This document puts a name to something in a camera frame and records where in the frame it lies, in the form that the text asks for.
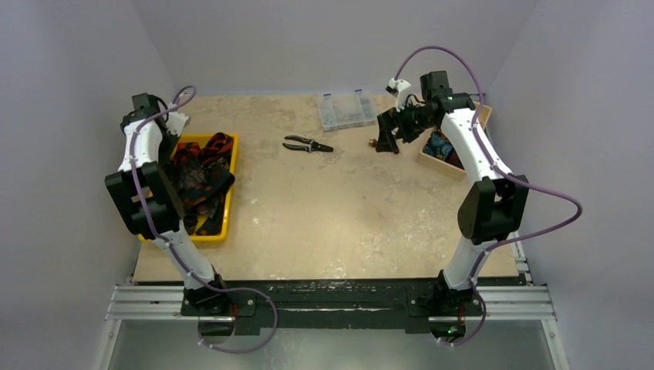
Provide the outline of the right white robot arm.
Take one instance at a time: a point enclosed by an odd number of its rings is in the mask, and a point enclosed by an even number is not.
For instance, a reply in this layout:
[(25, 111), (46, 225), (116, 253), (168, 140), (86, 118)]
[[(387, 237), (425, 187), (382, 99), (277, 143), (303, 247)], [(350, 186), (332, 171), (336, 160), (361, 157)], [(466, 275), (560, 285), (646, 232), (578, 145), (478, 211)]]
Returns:
[(444, 71), (420, 78), (423, 102), (410, 102), (410, 83), (390, 79), (386, 90), (395, 107), (377, 116), (379, 136), (372, 141), (378, 153), (398, 153), (397, 143), (411, 143), (428, 129), (441, 131), (464, 167), (470, 189), (457, 212), (461, 239), (447, 266), (439, 273), (430, 296), (435, 308), (450, 314), (474, 295), (478, 271), (487, 260), (487, 247), (505, 241), (521, 224), (528, 189), (504, 178), (509, 168), (491, 148), (475, 113), (470, 95), (455, 93)]

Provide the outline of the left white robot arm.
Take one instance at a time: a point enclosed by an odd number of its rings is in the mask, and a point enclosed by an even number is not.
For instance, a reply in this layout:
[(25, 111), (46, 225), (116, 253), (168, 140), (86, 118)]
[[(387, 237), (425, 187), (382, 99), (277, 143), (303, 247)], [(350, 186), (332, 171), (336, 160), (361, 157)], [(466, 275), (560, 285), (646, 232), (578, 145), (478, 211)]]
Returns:
[(186, 231), (182, 200), (164, 172), (190, 119), (177, 111), (179, 99), (167, 105), (143, 92), (132, 104), (120, 124), (126, 138), (122, 162), (104, 184), (128, 231), (157, 245), (182, 276), (181, 313), (221, 315), (231, 303), (227, 287)]

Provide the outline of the wooden compartment tray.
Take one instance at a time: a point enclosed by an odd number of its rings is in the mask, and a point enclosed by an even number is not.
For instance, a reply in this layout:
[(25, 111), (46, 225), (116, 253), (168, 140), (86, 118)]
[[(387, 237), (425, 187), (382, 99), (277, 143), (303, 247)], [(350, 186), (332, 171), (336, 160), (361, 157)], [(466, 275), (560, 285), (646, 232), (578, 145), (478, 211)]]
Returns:
[(465, 166), (464, 170), (458, 169), (455, 166), (448, 164), (447, 162), (443, 162), (442, 160), (428, 156), (422, 153), (422, 151), (417, 155), (416, 162), (426, 168), (429, 168), (430, 170), (435, 170), (444, 174), (445, 176), (456, 180), (463, 179), (467, 175)]

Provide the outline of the yellow plastic bin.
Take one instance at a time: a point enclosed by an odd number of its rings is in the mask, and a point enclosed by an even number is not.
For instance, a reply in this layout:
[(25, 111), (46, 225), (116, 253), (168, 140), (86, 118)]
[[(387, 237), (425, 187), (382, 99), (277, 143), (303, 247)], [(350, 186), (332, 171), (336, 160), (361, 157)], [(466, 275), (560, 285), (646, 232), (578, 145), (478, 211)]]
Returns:
[(180, 198), (191, 240), (226, 239), (237, 156), (236, 134), (184, 134), (164, 162), (163, 172)]

